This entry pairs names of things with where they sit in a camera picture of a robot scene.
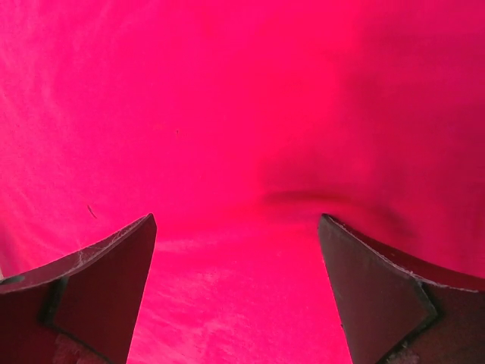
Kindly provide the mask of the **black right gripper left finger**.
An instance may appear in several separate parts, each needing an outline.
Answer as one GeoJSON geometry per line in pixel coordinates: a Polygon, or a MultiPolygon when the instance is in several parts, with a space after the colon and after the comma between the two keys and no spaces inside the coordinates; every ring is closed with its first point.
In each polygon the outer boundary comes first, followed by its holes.
{"type": "Polygon", "coordinates": [[[3,363],[126,363],[157,227],[110,237],[1,280],[3,363]]]}

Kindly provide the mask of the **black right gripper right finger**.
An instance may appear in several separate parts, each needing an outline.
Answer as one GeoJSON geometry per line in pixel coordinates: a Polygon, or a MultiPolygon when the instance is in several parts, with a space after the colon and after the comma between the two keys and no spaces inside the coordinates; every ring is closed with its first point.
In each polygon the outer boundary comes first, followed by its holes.
{"type": "Polygon", "coordinates": [[[484,280],[322,215],[319,239],[354,363],[482,363],[484,280]]]}

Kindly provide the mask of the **red t-shirt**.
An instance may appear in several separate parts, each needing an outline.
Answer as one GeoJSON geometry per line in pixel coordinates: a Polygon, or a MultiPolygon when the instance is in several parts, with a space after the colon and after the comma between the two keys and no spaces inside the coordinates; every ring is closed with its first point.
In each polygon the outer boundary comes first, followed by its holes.
{"type": "Polygon", "coordinates": [[[348,363],[323,214],[484,276],[484,3],[3,1],[2,275],[147,214],[132,363],[348,363]]]}

